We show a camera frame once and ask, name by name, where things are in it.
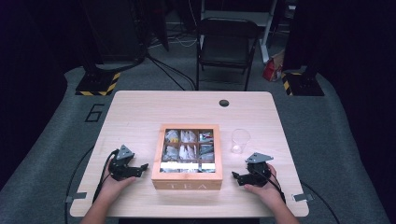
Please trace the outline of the clear plastic cup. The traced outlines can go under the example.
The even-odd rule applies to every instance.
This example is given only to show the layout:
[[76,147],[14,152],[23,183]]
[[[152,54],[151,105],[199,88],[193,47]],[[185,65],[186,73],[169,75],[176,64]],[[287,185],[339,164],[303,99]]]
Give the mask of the clear plastic cup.
[[250,134],[245,129],[235,129],[232,132],[231,152],[241,154],[246,149],[250,141]]

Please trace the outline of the wooden tea box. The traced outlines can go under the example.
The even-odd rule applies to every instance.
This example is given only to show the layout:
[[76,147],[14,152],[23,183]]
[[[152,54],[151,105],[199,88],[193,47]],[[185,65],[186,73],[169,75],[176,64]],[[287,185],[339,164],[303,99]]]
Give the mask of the wooden tea box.
[[[166,129],[212,129],[214,131],[215,173],[162,173],[160,171],[163,139]],[[151,180],[155,189],[220,190],[223,180],[222,151],[217,124],[164,124],[159,133]]]

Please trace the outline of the striped black stand base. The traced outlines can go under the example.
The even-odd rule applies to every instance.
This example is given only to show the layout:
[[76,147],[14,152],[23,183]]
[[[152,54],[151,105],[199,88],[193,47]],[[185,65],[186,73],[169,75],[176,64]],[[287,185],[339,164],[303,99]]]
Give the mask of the striped black stand base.
[[324,92],[318,81],[306,78],[302,73],[283,73],[281,75],[283,86],[287,95],[292,96],[323,96]]
[[120,73],[100,72],[86,73],[76,87],[75,95],[106,96],[110,95],[120,78]]

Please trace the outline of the person's left hand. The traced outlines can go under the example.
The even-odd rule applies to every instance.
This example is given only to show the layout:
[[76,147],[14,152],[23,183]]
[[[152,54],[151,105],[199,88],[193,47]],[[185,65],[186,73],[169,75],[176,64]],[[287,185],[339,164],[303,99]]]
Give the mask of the person's left hand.
[[135,177],[128,177],[120,181],[115,180],[108,167],[105,168],[105,178],[102,180],[102,188],[98,195],[98,200],[101,202],[114,203],[122,191],[135,182]]

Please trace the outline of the person's right hand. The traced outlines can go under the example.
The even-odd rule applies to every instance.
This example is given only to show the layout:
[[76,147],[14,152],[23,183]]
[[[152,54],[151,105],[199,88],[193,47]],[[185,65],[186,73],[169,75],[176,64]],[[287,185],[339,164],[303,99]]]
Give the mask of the person's right hand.
[[269,164],[268,167],[270,169],[271,176],[266,185],[263,187],[257,187],[246,184],[244,186],[245,190],[257,195],[266,206],[268,206],[270,202],[277,200],[282,200],[284,202],[280,193],[281,187],[276,179],[276,169],[271,164]]

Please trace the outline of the grey tape strip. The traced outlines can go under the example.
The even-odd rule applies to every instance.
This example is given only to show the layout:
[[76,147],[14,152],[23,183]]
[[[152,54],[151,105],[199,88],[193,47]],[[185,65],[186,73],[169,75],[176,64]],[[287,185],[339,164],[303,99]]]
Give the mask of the grey tape strip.
[[309,202],[309,201],[313,201],[314,197],[310,193],[301,193],[301,194],[293,194],[292,199],[295,202],[300,202],[300,201]]
[[86,192],[77,192],[73,195],[68,195],[64,202],[65,203],[72,203],[74,200],[79,200],[79,199],[85,199],[86,198],[87,193]]

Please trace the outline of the sorted tea bags assortment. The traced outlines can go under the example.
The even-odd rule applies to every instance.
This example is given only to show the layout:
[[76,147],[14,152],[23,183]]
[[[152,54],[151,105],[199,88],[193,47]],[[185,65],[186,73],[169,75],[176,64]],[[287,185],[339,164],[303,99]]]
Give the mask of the sorted tea bags assortment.
[[162,173],[215,173],[212,129],[166,129],[160,171]]

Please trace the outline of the black folding chair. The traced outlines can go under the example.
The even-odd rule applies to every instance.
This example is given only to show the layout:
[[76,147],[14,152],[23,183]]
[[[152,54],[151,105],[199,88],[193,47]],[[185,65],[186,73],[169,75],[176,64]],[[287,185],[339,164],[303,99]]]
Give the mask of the black folding chair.
[[195,89],[200,89],[200,71],[206,66],[241,69],[248,89],[251,67],[261,29],[250,20],[205,18],[196,28]]

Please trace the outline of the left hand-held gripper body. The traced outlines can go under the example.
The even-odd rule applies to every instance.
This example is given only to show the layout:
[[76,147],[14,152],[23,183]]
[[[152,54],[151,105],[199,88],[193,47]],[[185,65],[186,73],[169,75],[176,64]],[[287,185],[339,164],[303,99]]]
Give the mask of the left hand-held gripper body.
[[114,158],[108,166],[111,176],[120,181],[124,178],[135,176],[134,168],[129,166],[129,162],[134,157],[134,153],[125,145],[116,150]]

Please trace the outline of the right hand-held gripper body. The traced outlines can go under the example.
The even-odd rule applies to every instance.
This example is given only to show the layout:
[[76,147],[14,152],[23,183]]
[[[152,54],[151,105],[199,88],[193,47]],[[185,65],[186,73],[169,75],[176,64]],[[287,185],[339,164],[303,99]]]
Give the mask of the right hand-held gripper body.
[[272,156],[254,152],[246,159],[247,162],[247,183],[263,187],[271,176],[267,162],[272,160]]

